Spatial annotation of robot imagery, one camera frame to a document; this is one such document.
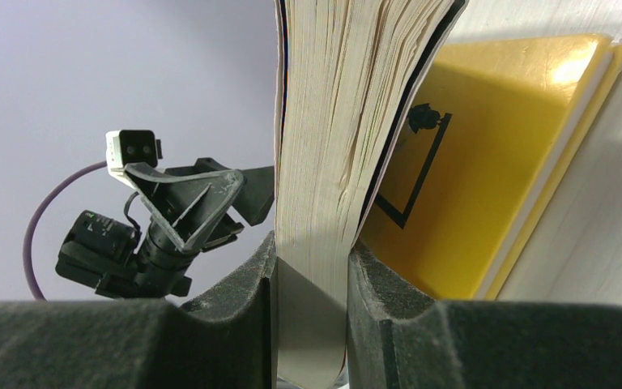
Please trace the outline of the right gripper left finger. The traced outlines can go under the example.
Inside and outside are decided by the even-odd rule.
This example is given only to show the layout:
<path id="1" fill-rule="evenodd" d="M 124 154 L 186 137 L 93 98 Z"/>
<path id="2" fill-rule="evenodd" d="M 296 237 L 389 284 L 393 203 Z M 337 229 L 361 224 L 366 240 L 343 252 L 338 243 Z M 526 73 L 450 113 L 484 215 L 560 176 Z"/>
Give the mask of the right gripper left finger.
<path id="1" fill-rule="evenodd" d="M 0 302 L 0 388 L 272 388 L 272 235 L 182 306 L 160 299 Z"/>

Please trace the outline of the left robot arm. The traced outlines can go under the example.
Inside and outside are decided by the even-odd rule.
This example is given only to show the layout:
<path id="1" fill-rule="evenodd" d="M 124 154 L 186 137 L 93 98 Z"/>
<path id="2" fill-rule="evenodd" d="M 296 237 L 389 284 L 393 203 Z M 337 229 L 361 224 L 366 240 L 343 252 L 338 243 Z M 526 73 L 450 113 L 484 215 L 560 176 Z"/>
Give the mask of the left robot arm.
<path id="1" fill-rule="evenodd" d="M 123 173 L 150 212 L 140 229 L 84 211 L 58 254 L 58 275 L 114 299 L 184 297 L 186 271 L 201 253 L 237 240 L 261 224 L 274 200 L 274 169 L 230 169 L 211 158 L 159 171 L 127 165 Z"/>

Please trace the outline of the Jane Eyre book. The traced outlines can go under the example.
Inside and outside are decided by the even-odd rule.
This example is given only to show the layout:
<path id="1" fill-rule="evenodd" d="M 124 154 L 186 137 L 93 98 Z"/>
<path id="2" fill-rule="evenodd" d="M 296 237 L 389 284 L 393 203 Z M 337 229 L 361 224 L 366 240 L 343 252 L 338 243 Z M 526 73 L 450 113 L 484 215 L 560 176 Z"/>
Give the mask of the Jane Eyre book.
<path id="1" fill-rule="evenodd" d="M 348 257 L 464 1 L 277 1 L 278 376 L 329 388 L 347 358 Z"/>

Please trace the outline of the yellow book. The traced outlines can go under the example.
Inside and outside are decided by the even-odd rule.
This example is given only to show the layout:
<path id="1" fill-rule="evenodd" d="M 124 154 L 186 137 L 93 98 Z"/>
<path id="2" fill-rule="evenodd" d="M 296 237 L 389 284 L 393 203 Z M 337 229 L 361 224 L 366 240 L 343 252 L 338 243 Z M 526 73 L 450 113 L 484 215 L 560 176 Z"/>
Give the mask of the yellow book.
<path id="1" fill-rule="evenodd" d="M 495 299 L 621 71 L 602 34 L 444 46 L 361 242 L 432 297 Z"/>

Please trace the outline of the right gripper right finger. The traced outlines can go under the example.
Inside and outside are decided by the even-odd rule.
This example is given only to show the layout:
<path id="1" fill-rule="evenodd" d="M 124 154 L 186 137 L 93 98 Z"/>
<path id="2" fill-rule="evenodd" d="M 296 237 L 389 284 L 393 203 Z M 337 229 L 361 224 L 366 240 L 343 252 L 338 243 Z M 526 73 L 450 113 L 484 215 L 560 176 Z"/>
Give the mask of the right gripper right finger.
<path id="1" fill-rule="evenodd" d="M 622 388 L 622 306 L 435 300 L 349 256 L 353 388 Z"/>

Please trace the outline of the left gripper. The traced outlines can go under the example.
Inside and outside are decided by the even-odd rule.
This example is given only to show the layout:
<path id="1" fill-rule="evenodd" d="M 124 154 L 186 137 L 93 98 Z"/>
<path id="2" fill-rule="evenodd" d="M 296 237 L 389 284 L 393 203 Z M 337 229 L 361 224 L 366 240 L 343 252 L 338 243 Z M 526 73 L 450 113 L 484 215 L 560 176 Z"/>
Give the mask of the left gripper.
<path id="1" fill-rule="evenodd" d="M 136 254 L 135 298 L 184 297 L 194 259 L 237 240 L 244 225 L 227 212 L 233 206 L 250 225 L 261 224 L 274 202 L 274 167 L 229 169 L 210 157 L 161 173 L 146 163 L 124 174 L 151 213 Z"/>

